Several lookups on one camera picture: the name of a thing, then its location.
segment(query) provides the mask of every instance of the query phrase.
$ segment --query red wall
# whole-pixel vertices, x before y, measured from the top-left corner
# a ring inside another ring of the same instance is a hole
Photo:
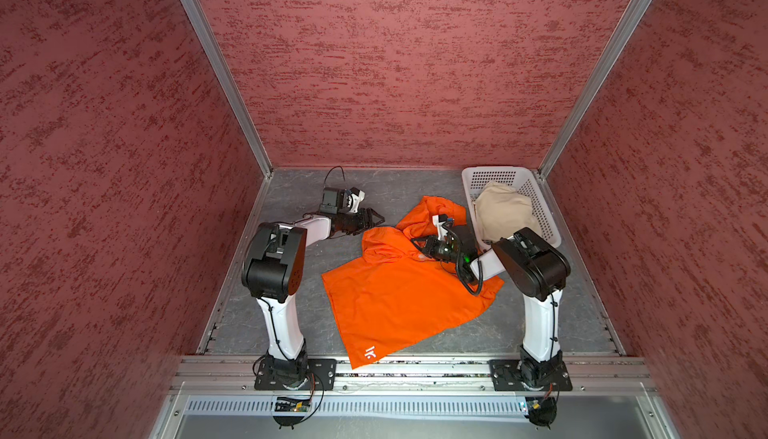
[[[538,167],[629,0],[200,0],[275,165]]]
[[[178,0],[0,20],[0,437],[146,437],[259,170]]]
[[[768,0],[655,0],[550,182],[686,438],[768,437]]]

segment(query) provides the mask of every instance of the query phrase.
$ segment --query gray floor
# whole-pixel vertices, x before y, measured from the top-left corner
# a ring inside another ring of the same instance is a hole
[[[326,171],[279,170],[269,187],[261,221],[293,222],[302,213],[317,210]],[[346,170],[346,184],[366,193],[363,205],[372,207],[395,225],[423,195],[437,195],[466,206],[458,171]],[[328,185],[343,185],[337,169]],[[336,328],[321,274],[360,257],[361,236],[317,242],[306,250],[304,276],[296,293],[299,323],[312,355],[346,355]],[[560,342],[566,352],[613,352],[605,324],[590,298],[584,278],[571,275],[564,290],[560,315]],[[523,299],[506,280],[485,314],[406,348],[410,354],[509,354],[517,351],[524,334]],[[248,290],[237,285],[213,343],[215,354],[258,354],[269,344],[264,317]]]

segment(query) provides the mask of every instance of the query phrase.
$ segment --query laundry basket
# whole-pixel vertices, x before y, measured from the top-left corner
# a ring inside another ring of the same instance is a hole
[[[525,167],[468,167],[462,171],[462,182],[464,183],[464,193],[467,196],[467,204],[469,205],[469,215],[472,217],[472,227],[475,229],[475,237],[478,238],[478,245],[483,251],[489,250],[491,246],[480,241],[478,221],[475,215],[475,199],[490,181],[514,187],[520,194],[530,197],[533,205],[533,215],[536,216],[538,223],[542,226],[542,237],[545,241],[552,244],[552,247],[560,245],[560,232],[558,232],[557,226],[554,225],[552,213],[549,212],[549,207],[544,202],[542,190],[538,188],[536,178],[531,171]]]

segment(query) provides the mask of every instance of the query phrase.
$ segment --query orange shirt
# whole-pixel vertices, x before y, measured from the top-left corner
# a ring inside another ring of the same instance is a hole
[[[425,195],[397,228],[377,227],[362,236],[362,257],[326,272],[322,281],[352,368],[455,328],[493,303],[504,282],[486,279],[470,295],[452,265],[427,259],[411,238],[437,234],[432,216],[447,214],[464,225],[458,204]]]

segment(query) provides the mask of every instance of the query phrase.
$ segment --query beige garment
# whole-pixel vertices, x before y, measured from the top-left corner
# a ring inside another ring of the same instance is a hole
[[[542,226],[533,215],[531,199],[499,182],[486,184],[475,199],[475,217],[483,241],[496,242],[511,237],[524,227],[542,235]]]

